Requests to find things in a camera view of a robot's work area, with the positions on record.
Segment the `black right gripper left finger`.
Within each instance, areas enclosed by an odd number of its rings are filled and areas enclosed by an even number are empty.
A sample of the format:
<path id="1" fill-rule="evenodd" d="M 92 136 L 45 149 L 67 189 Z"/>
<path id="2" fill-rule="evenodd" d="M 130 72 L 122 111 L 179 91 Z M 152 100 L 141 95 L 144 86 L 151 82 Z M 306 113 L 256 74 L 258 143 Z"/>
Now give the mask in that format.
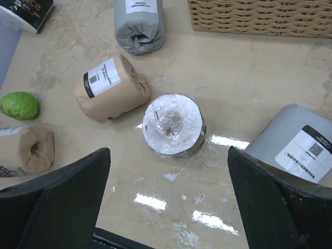
<path id="1" fill-rule="evenodd" d="M 89 248 L 110 170 L 97 151 L 1 190 L 1 248 Z"/>

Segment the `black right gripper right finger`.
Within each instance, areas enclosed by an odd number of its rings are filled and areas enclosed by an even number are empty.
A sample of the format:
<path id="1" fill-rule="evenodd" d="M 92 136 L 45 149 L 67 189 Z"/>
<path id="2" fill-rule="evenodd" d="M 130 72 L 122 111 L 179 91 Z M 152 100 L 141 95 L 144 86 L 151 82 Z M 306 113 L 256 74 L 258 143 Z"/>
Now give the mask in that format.
<path id="1" fill-rule="evenodd" d="M 228 150 L 249 248 L 331 248 L 331 188 Z"/>

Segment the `brown paper towel roll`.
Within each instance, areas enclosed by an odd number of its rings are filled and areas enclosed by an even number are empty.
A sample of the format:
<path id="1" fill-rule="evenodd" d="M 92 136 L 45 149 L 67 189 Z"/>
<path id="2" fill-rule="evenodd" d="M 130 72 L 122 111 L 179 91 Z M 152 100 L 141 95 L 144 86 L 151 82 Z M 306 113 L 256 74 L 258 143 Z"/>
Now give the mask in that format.
<path id="1" fill-rule="evenodd" d="M 150 90 L 145 76 L 118 53 L 84 73 L 74 95 L 87 117 L 106 123 L 147 103 Z"/>

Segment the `black paper towel roll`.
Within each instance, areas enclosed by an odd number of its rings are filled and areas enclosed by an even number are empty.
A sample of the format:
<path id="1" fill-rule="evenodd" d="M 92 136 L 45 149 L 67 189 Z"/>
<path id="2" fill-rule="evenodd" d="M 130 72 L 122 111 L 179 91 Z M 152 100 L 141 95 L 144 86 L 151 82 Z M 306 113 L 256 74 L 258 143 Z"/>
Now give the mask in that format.
<path id="1" fill-rule="evenodd" d="M 1 0 L 1 22 L 37 34 L 52 11 L 53 0 Z"/>
<path id="2" fill-rule="evenodd" d="M 143 136 L 156 153 L 188 158 L 206 137 L 206 123 L 197 103 L 181 94 L 164 94 L 153 100 L 142 121 Z"/>

